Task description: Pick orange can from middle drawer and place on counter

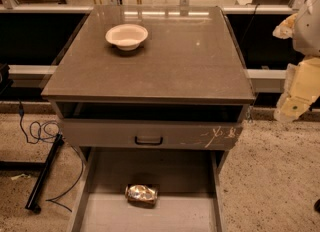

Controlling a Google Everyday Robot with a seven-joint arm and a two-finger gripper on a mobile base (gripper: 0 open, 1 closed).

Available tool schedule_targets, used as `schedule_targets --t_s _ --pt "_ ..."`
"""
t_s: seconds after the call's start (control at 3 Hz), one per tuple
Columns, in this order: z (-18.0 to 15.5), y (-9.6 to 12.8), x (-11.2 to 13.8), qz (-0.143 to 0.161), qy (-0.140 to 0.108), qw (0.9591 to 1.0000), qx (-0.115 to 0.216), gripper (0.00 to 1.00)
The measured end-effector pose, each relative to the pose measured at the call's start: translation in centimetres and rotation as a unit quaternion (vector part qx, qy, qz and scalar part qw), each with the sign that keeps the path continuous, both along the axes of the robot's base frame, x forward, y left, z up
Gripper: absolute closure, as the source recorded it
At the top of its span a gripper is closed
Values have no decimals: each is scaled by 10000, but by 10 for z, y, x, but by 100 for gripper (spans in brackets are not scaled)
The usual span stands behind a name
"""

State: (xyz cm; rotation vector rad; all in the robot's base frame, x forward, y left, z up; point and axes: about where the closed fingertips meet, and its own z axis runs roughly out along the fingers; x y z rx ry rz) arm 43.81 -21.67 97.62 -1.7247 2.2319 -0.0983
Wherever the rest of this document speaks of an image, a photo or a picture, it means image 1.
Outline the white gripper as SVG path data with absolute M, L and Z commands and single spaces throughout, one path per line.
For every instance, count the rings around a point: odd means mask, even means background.
M 279 39 L 293 37 L 293 47 L 306 56 L 320 56 L 320 0 L 307 0 L 273 30 Z M 279 122 L 292 122 L 320 97 L 320 58 L 307 57 L 286 69 L 284 92 L 274 111 Z

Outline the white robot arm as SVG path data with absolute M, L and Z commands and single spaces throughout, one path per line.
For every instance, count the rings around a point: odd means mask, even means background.
M 293 48 L 304 55 L 297 65 L 286 69 L 284 92 L 274 112 L 279 122 L 292 122 L 320 97 L 320 0 L 307 0 L 273 31 L 280 39 L 291 38 Z

